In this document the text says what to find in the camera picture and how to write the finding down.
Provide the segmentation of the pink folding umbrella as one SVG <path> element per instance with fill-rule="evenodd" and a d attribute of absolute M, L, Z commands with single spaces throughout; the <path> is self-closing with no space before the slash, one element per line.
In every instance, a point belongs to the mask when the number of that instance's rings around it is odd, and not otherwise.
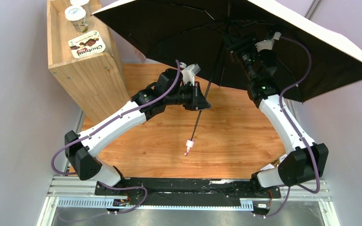
<path fill-rule="evenodd" d="M 245 90 L 287 152 L 314 146 L 285 106 L 362 81 L 362 50 L 274 0 L 119 0 L 93 15 L 148 59 Z"/>

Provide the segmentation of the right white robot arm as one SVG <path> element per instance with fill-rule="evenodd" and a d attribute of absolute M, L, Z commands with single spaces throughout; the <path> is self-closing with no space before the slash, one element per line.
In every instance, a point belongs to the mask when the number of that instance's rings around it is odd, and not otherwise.
<path fill-rule="evenodd" d="M 308 58 L 305 74 L 283 89 L 279 88 L 273 76 L 277 70 L 277 57 L 272 48 L 279 39 L 300 46 Z M 285 105 L 283 97 L 292 88 L 298 88 L 311 71 L 313 61 L 309 49 L 296 40 L 282 37 L 280 32 L 263 41 L 257 41 L 254 35 L 238 37 L 226 34 L 223 41 L 232 60 L 240 63 L 247 74 L 249 98 L 269 119 L 286 150 L 286 158 L 278 166 L 252 174 L 254 188 L 299 186 L 313 194 L 318 193 L 329 150 L 304 131 Z"/>

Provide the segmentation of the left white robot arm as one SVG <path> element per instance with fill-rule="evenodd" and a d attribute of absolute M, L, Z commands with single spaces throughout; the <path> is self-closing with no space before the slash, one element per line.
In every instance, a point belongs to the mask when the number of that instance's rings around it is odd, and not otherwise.
<path fill-rule="evenodd" d="M 181 105 L 188 111 L 211 108 L 195 76 L 197 64 L 181 70 L 166 69 L 156 82 L 132 96 L 120 110 L 96 126 L 65 134 L 65 156 L 81 181 L 94 179 L 108 186 L 121 180 L 117 169 L 98 158 L 98 154 L 126 131 L 164 112 L 169 105 Z"/>

